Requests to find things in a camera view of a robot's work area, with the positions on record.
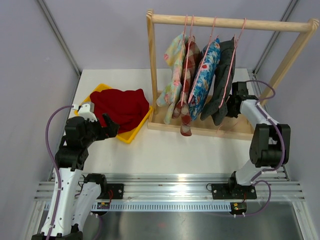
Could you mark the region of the red skirt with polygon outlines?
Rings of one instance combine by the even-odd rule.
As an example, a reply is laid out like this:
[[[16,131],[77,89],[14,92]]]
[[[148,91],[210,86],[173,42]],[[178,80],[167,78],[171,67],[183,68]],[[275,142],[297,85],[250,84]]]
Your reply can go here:
[[[105,89],[90,94],[90,100],[94,103],[94,114],[103,127],[107,124],[103,114],[107,114],[111,120],[119,125],[118,133],[125,133],[136,128],[149,111],[143,90]]]

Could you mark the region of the pink hanger of red skirt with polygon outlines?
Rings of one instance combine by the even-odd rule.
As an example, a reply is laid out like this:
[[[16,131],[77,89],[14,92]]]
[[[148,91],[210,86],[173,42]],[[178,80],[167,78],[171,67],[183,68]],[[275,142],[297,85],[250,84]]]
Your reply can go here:
[[[234,122],[221,124],[216,130],[216,136],[219,138],[247,139],[252,133],[252,126],[246,119],[238,119]]]

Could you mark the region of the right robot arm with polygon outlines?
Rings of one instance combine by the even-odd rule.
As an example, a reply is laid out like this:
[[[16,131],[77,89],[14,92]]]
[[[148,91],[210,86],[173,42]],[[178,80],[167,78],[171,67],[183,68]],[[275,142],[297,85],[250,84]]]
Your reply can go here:
[[[273,119],[261,105],[261,100],[250,95],[247,81],[232,84],[227,100],[227,116],[244,115],[254,128],[249,147],[249,160],[232,173],[227,183],[227,193],[239,198],[252,193],[256,179],[267,172],[276,171],[289,160],[291,128]]]

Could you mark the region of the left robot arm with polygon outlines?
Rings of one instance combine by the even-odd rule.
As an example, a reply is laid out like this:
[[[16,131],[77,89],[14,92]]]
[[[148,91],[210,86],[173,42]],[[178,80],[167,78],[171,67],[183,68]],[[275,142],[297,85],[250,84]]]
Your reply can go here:
[[[104,113],[102,119],[106,126],[83,116],[66,121],[65,135],[53,161],[56,180],[49,212],[40,233],[31,237],[33,240],[83,239],[83,228],[94,201],[106,197],[109,191],[105,175],[89,173],[80,194],[76,194],[88,148],[96,141],[116,137],[119,130],[108,114]]]

